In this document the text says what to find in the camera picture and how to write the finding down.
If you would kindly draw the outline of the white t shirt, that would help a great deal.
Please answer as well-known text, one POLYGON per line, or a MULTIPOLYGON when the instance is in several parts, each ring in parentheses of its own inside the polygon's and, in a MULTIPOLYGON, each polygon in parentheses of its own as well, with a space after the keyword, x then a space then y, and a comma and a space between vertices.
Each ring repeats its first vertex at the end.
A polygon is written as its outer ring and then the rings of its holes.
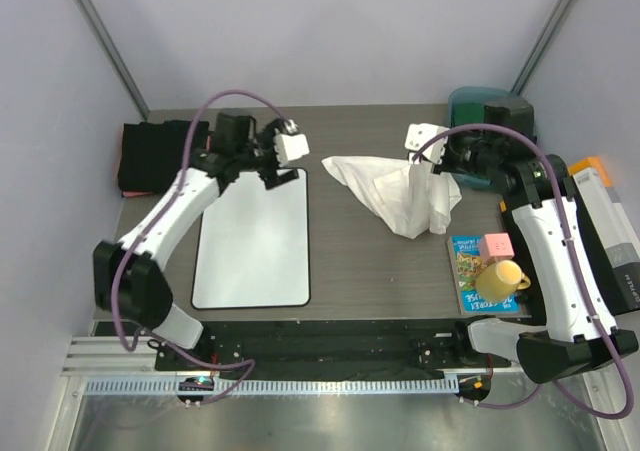
POLYGON ((451 212, 462 199, 453 177, 433 174, 427 162, 332 156, 322 164, 394 234, 408 239, 425 232, 445 234, 451 212))

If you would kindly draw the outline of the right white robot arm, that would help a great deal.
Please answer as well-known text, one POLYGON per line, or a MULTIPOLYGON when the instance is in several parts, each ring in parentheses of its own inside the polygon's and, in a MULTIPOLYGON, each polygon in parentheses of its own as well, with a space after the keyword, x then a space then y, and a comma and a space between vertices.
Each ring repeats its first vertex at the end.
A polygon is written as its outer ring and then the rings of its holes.
POLYGON ((451 342, 457 362, 486 354, 518 363, 543 384, 614 364, 639 349, 635 332, 618 326, 605 304, 582 242, 577 188, 565 162, 528 135, 498 124, 444 129, 437 172, 488 180, 506 208, 503 222, 524 260, 534 297, 530 325, 481 316, 461 321, 451 342))

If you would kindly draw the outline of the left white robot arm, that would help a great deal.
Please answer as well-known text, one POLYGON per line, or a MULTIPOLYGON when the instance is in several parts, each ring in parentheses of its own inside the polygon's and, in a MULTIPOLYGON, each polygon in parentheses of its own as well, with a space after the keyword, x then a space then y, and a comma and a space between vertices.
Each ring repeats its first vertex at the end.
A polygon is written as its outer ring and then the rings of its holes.
POLYGON ((258 129, 253 116, 222 111, 203 146, 188 154, 188 166, 152 211, 116 242, 93 252, 96 305, 178 346, 190 369, 205 368, 213 356, 204 324, 173 299, 164 268, 186 231, 243 172, 254 172, 268 190, 298 178, 289 164, 308 155, 307 138, 292 120, 276 118, 258 129))

